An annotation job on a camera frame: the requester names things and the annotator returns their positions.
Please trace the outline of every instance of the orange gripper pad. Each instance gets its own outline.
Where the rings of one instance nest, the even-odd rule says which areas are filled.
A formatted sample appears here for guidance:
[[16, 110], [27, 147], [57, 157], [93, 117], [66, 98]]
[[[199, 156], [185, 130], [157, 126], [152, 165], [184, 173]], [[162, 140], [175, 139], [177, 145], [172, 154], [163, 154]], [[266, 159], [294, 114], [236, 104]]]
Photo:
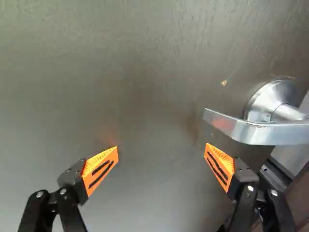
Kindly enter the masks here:
[[204, 158], [227, 193], [235, 173], [234, 159], [213, 145], [206, 144]]
[[112, 147], [87, 159], [82, 178], [88, 197], [118, 162], [117, 147]]

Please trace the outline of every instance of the door handle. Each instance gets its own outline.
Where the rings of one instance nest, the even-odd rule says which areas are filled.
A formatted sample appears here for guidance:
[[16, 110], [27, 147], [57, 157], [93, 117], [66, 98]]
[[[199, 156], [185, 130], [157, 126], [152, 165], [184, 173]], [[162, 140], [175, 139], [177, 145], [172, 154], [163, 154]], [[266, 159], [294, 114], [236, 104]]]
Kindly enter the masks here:
[[244, 119], [205, 108], [203, 119], [230, 138], [250, 145], [309, 143], [309, 119], [295, 104], [289, 79], [270, 82], [249, 100]]

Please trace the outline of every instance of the bolt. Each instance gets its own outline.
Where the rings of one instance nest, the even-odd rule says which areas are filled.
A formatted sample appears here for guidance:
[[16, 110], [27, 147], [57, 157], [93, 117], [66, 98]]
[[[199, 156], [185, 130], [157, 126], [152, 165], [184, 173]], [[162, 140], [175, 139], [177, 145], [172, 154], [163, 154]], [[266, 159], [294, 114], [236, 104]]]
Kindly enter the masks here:
[[251, 186], [251, 185], [248, 185], [248, 190], [253, 192], [254, 191], [254, 188]]
[[273, 195], [273, 196], [275, 196], [275, 197], [278, 197], [278, 192], [277, 192], [276, 190], [272, 189], [272, 190], [270, 191], [270, 193], [271, 193], [271, 195]]
[[67, 190], [65, 189], [65, 188], [62, 188], [61, 190], [60, 190], [60, 195], [63, 195], [63, 194], [65, 194], [67, 192]]
[[43, 194], [44, 194], [43, 191], [37, 192], [36, 198], [40, 198], [41, 196], [43, 196]]

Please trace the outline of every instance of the gray door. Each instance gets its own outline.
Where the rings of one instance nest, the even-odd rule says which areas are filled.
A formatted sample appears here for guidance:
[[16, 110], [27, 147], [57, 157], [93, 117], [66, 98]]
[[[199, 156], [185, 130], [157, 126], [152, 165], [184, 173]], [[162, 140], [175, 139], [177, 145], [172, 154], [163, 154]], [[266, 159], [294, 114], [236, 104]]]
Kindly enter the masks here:
[[232, 205], [205, 142], [258, 170], [272, 147], [206, 125], [263, 83], [308, 89], [306, 0], [0, 1], [0, 225], [110, 146], [119, 163], [82, 208], [90, 232], [215, 231]]

